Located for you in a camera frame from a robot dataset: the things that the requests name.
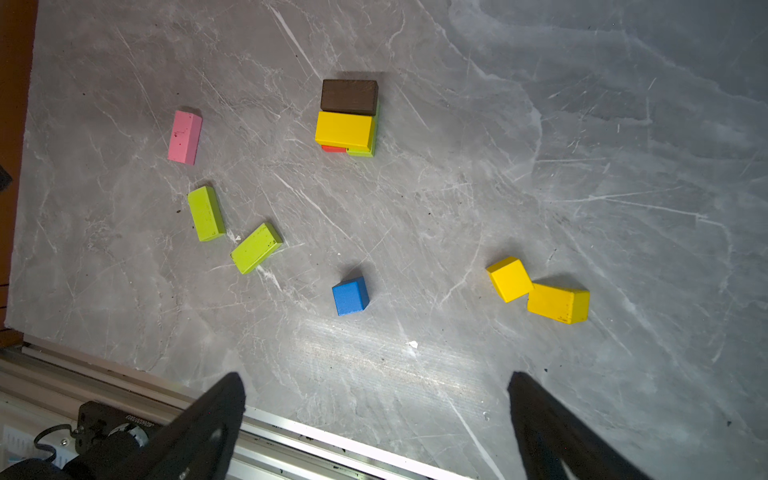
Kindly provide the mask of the red wood block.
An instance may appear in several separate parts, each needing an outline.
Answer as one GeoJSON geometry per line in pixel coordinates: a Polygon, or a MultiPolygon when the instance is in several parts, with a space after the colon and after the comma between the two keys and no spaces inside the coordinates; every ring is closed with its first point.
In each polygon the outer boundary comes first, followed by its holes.
{"type": "Polygon", "coordinates": [[[326,153],[347,153],[347,148],[345,147],[321,145],[321,149],[326,153]]]}

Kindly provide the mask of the blue wood block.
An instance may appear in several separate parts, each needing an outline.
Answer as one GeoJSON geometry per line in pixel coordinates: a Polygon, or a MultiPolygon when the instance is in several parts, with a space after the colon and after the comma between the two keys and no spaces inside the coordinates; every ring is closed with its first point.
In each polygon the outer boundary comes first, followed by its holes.
{"type": "Polygon", "coordinates": [[[370,302],[363,276],[334,286],[332,293],[339,316],[364,311],[370,302]]]}

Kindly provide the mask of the pink wood block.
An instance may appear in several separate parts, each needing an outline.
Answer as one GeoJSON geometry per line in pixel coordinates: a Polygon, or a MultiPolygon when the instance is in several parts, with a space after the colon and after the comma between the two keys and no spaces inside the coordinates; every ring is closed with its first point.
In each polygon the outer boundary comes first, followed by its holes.
{"type": "Polygon", "coordinates": [[[174,115],[167,158],[185,165],[194,165],[203,119],[194,113],[177,110],[174,115]]]}

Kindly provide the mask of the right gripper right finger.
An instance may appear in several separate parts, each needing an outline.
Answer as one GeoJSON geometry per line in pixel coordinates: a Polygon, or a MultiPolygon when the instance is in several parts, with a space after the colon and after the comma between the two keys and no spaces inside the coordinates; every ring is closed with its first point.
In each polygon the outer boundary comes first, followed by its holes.
{"type": "Polygon", "coordinates": [[[510,416],[529,479],[646,479],[533,377],[515,371],[510,416]]]}

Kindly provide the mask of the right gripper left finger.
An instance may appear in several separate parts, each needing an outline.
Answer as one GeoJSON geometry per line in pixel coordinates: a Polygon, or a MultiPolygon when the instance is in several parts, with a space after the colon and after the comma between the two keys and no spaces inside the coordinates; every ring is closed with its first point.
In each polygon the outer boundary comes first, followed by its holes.
{"type": "Polygon", "coordinates": [[[222,377],[108,479],[224,479],[245,412],[239,374],[222,377]]]}

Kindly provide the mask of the dark brown wood block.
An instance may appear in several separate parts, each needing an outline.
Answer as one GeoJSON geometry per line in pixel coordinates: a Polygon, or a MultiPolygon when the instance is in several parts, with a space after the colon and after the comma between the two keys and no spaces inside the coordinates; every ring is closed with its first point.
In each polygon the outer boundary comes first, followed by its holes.
{"type": "Polygon", "coordinates": [[[375,80],[324,79],[321,110],[324,112],[374,116],[378,106],[375,80]]]}

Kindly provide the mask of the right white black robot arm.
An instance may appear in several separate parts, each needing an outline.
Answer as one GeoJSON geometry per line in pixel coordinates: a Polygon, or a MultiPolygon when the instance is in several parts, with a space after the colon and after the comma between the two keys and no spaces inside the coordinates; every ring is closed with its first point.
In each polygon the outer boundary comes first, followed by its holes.
{"type": "MultiPolygon", "coordinates": [[[[510,416],[529,479],[644,479],[530,375],[508,385],[510,416]]],[[[228,373],[175,420],[157,426],[91,402],[82,419],[33,440],[38,455],[1,472],[4,479],[223,479],[245,413],[240,376],[228,373]]]]}

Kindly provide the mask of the yellow long wood block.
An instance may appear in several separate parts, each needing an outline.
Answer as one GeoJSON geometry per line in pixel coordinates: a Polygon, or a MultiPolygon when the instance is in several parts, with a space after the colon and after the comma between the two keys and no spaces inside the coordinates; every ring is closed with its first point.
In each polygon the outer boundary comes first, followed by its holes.
{"type": "Polygon", "coordinates": [[[320,111],[315,141],[325,146],[370,150],[374,126],[373,116],[320,111]]]}

